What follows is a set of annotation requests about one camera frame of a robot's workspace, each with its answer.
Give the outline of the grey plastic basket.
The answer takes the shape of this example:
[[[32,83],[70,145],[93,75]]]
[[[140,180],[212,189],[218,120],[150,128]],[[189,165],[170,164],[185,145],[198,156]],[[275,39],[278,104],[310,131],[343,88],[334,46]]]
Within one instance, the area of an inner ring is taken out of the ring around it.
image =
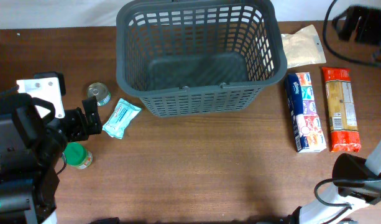
[[[117,84],[158,117],[243,110],[286,72],[270,1],[131,1],[117,14]]]

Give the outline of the red orange pasta pack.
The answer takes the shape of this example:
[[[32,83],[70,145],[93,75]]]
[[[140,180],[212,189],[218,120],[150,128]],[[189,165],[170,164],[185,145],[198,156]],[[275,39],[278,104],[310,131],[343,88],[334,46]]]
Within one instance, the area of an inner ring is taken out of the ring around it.
[[[331,151],[359,152],[360,134],[352,95],[350,70],[323,67],[328,104]]]

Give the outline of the blue tissue pack box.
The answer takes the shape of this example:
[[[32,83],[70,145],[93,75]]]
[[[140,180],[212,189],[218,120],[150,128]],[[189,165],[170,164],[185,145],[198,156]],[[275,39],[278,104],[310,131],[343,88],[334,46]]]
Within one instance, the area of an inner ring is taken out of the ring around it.
[[[326,149],[320,118],[317,114],[311,76],[308,72],[290,73],[284,80],[296,151],[321,152]]]

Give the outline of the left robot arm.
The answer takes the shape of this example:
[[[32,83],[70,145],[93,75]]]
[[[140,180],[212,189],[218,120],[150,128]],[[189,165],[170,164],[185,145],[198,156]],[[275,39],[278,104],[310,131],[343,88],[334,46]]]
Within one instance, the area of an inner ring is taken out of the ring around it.
[[[54,105],[26,93],[0,99],[0,223],[55,223],[55,166],[67,144],[100,134],[96,97],[55,117]]]

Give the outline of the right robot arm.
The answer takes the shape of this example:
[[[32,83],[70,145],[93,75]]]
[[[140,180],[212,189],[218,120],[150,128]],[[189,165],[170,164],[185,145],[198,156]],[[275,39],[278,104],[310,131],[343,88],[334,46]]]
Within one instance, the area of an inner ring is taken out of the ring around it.
[[[289,224],[339,223],[352,212],[381,201],[381,141],[367,159],[341,154],[333,177],[314,188],[316,199],[298,207]]]

